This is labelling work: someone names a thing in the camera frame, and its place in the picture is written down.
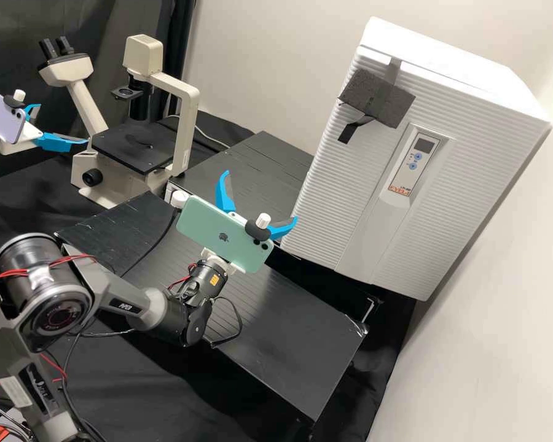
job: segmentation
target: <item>mint green iphone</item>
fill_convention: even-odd
[[[246,273],[258,271],[274,247],[270,239],[255,244],[241,220],[195,195],[186,201],[176,229]]]

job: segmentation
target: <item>smartphone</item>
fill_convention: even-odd
[[[15,144],[25,125],[26,114],[23,109],[12,109],[0,95],[0,139]]]
[[[274,248],[269,239],[256,244],[242,221],[195,195],[186,201],[176,229],[246,273],[257,272]]]

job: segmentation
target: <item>red wire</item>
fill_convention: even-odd
[[[190,275],[185,276],[184,278],[180,278],[178,281],[174,281],[172,284],[170,284],[170,285],[168,286],[168,290],[172,290],[172,288],[173,288],[175,285],[180,284],[181,282],[186,281],[188,278],[190,278]]]
[[[177,284],[180,284],[181,282],[184,282],[186,281],[188,278],[190,278],[190,274],[192,273],[192,271],[197,267],[197,264],[196,263],[190,263],[189,264],[189,275],[188,276],[185,276],[184,278],[180,278],[178,281],[174,281],[172,284],[170,284],[167,289],[168,290],[172,290],[172,288],[177,285]]]
[[[67,263],[73,260],[82,259],[82,258],[90,258],[94,262],[96,262],[96,258],[92,255],[88,254],[80,254],[80,255],[70,255],[66,257],[59,258],[58,260],[55,260],[51,263],[49,263],[49,268],[53,268],[55,266],[58,266],[63,263]],[[9,276],[27,276],[29,273],[28,269],[10,269],[7,271],[4,271],[0,274],[0,279],[9,277]]]
[[[43,358],[43,360],[45,362],[47,362],[49,365],[51,365],[54,369],[56,369],[57,371],[59,371],[61,373],[61,375],[67,379],[68,378],[68,375],[66,374],[66,372],[64,371],[64,369],[62,367],[60,367],[59,365],[57,365],[55,362],[53,362],[51,359],[49,359],[47,356],[45,356],[43,353],[40,353],[39,356],[41,356]]]

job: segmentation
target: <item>display screen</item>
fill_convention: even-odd
[[[434,143],[432,141],[428,141],[423,138],[418,138],[418,141],[416,141],[416,145],[414,146],[414,149],[424,153],[430,153],[433,147],[434,147]]]

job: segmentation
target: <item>gray robotic arm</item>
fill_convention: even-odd
[[[226,281],[220,265],[201,260],[176,294],[140,290],[50,236],[18,236],[0,248],[0,385],[40,442],[72,440],[76,424],[41,352],[99,308],[124,315],[137,330],[192,345]]]

